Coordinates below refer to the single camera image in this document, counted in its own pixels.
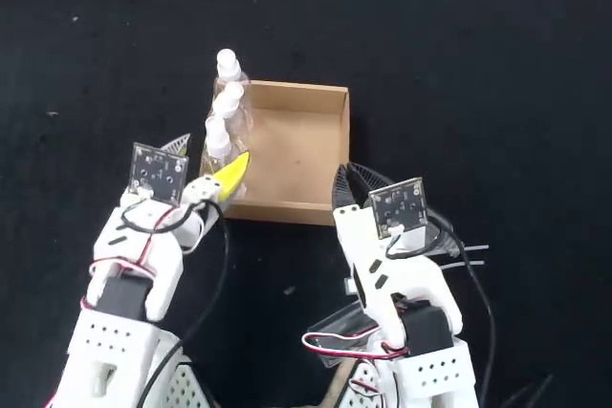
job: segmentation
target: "white perforated plate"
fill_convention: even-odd
[[[344,392],[342,393],[338,408],[383,408],[382,396],[364,397],[361,394],[357,394],[348,381],[356,379],[357,381],[364,382],[370,386],[378,387],[379,376],[372,365],[367,363],[358,363],[353,368],[353,373],[346,380]]]
[[[397,361],[404,376],[404,392],[409,398],[433,397],[472,387],[475,382],[470,349],[455,338],[452,348]]]
[[[176,367],[164,399],[165,408],[213,408],[188,365]]]
[[[159,329],[145,322],[98,311],[81,311],[68,354],[119,365],[145,367],[151,360]]]

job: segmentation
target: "white bottle cap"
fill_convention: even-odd
[[[236,54],[225,48],[217,54],[217,73],[219,78],[225,81],[238,81],[242,74],[240,62],[236,59]]]
[[[238,110],[242,95],[244,95],[244,89],[240,83],[228,83],[226,88],[212,101],[212,113],[219,117],[231,118]]]
[[[226,124],[222,118],[208,117],[207,138],[205,141],[207,153],[214,158],[223,158],[231,151],[230,135],[226,131]]]

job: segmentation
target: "black wire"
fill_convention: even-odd
[[[553,382],[553,375],[548,375],[544,378],[539,387],[535,390],[534,394],[531,396],[529,400],[527,400],[527,404],[525,408],[534,408],[536,406],[537,401],[542,397],[542,394],[548,389],[548,386]]]
[[[487,401],[487,392],[489,391],[489,384],[491,383],[491,374],[493,369],[493,362],[495,361],[495,347],[497,346],[497,327],[495,325],[495,317],[493,316],[493,310],[491,307],[491,302],[489,301],[489,296],[485,292],[485,289],[480,284],[478,280],[478,276],[476,276],[476,272],[470,263],[470,257],[466,253],[466,250],[463,247],[463,243],[459,239],[459,236],[452,230],[452,228],[446,223],[442,222],[440,219],[433,215],[428,216],[429,219],[440,228],[441,231],[444,231],[450,239],[452,239],[457,245],[459,249],[459,253],[463,258],[463,261],[466,264],[466,269],[468,270],[468,274],[480,295],[480,299],[485,305],[485,309],[487,310],[487,316],[489,317],[489,355],[487,356],[487,364],[485,366],[485,372],[482,378],[482,384],[480,386],[480,396],[478,397],[478,406],[480,408],[485,408],[485,402]]]
[[[397,400],[397,408],[400,408],[400,385],[398,384],[398,376],[396,373],[393,374],[393,380],[395,381],[395,399]]]
[[[135,224],[134,222],[132,222],[131,220],[129,220],[127,218],[127,213],[134,210],[136,207],[138,207],[139,205],[141,205],[142,203],[144,203],[145,200],[143,201],[138,201],[135,204],[129,205],[125,208],[125,210],[121,213],[121,221],[123,222],[123,224],[125,226],[127,226],[130,229],[133,229],[134,231],[138,231],[139,233],[146,233],[146,234],[162,234],[162,233],[169,233],[170,231],[174,231],[175,229],[179,228],[180,226],[182,226],[187,219],[189,218],[189,216],[191,215],[191,212],[193,212],[193,209],[196,208],[198,205],[203,204],[204,202],[208,201],[208,200],[203,200],[199,203],[196,204],[190,204],[185,213],[183,214],[183,217],[181,217],[179,220],[177,220],[175,223],[168,225],[168,226],[162,226],[161,228],[145,228],[144,226],[140,226]]]
[[[142,389],[141,397],[138,400],[138,404],[136,408],[143,408],[144,402],[146,401],[147,396],[151,392],[151,388],[160,374],[164,370],[164,367],[170,361],[173,355],[177,353],[179,349],[181,349],[187,341],[189,341],[193,336],[198,332],[202,324],[208,319],[208,316],[212,312],[214,306],[216,305],[219,297],[221,296],[221,291],[223,291],[223,286],[226,282],[226,278],[228,277],[228,271],[230,268],[230,232],[228,231],[228,224],[223,216],[223,211],[219,204],[211,200],[202,200],[202,203],[206,203],[207,205],[211,205],[217,211],[219,215],[219,223],[223,229],[223,235],[225,239],[225,249],[224,249],[224,261],[223,267],[221,268],[221,274],[219,275],[219,280],[217,282],[217,287],[215,288],[214,293],[212,294],[212,298],[207,306],[204,308],[198,319],[187,329],[183,338],[179,339],[174,346],[168,351],[168,353],[164,356],[160,364],[157,366],[149,380],[147,381],[144,389]]]
[[[385,252],[385,256],[386,258],[388,258],[389,260],[403,260],[406,258],[411,258],[411,257],[416,257],[417,255],[423,255],[424,253],[430,252],[433,249],[437,248],[440,243],[442,243],[443,240],[443,231],[441,230],[441,228],[435,224],[433,224],[437,229],[438,229],[438,234],[436,234],[436,237],[433,238],[429,244],[425,245],[424,247],[421,248],[417,248],[416,250],[410,250],[407,252],[396,252],[396,253],[389,253],[389,251],[391,250],[391,248],[393,248],[393,246],[395,246],[395,244],[400,240],[400,238],[402,237],[402,235],[397,235],[395,236],[391,242],[389,243],[389,245],[386,248],[386,252]]]

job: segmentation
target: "white wire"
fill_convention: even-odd
[[[136,263],[130,262],[129,260],[124,260],[122,258],[117,258],[117,257],[113,257],[113,258],[100,258],[99,260],[94,261],[89,266],[89,275],[93,276],[94,275],[94,271],[95,271],[95,267],[97,267],[98,265],[101,265],[103,263],[109,263],[109,264],[112,264],[112,265],[119,265],[122,268],[132,269],[133,271],[137,272],[138,274],[141,274],[144,277],[148,277],[152,281],[155,280],[155,274],[153,274],[148,269],[143,268],[143,267],[141,267],[140,265],[138,265]]]
[[[183,250],[183,255],[189,255],[190,253],[192,253],[196,248],[198,248],[198,246],[200,245],[200,243],[202,242],[202,239],[204,238],[204,221],[202,220],[202,217],[200,217],[200,234],[198,235],[198,239],[196,240],[195,244],[188,249]]]
[[[464,267],[465,265],[466,265],[466,262],[448,263],[446,265],[440,265],[440,269],[445,270],[445,269],[460,268],[460,267]],[[472,260],[470,261],[470,265],[473,267],[484,267],[485,261],[484,260]]]
[[[341,339],[343,341],[355,341],[357,339],[361,339],[372,333],[375,333],[380,329],[381,329],[380,327],[375,327],[374,329],[367,330],[363,333],[356,334],[354,336],[344,336],[342,334],[337,334],[337,333],[310,332],[310,333],[305,333],[304,335],[302,335],[301,341],[302,341],[302,344],[306,346],[308,349],[310,349],[311,351],[315,351],[316,353],[319,353],[319,354],[348,356],[348,357],[364,358],[364,359],[367,359],[367,358],[376,358],[376,359],[394,358],[393,356],[391,356],[392,354],[397,354],[397,356],[401,355],[401,351],[395,351],[390,354],[377,354],[377,353],[370,353],[366,351],[347,351],[347,350],[342,350],[342,349],[324,348],[322,346],[316,346],[308,342],[308,340],[311,338],[321,338],[321,337]]]
[[[314,335],[315,337],[323,337],[323,338],[337,338],[337,339],[342,339],[344,341],[355,341],[357,339],[362,339],[365,338],[366,336],[369,336],[372,333],[377,332],[378,330],[380,330],[381,327],[374,327],[373,329],[370,330],[366,330],[365,332],[359,333],[359,334],[355,334],[355,335],[351,335],[351,336],[346,336],[344,334],[337,334],[337,333],[325,333],[325,332],[310,332],[310,333],[305,333],[304,336],[306,335]]]

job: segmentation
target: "yellow object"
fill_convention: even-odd
[[[242,179],[245,177],[250,159],[251,153],[245,152],[226,167],[216,172],[214,178],[221,183],[221,187],[223,188],[221,190],[221,195],[219,196],[219,203],[222,203],[229,198],[238,187]]]

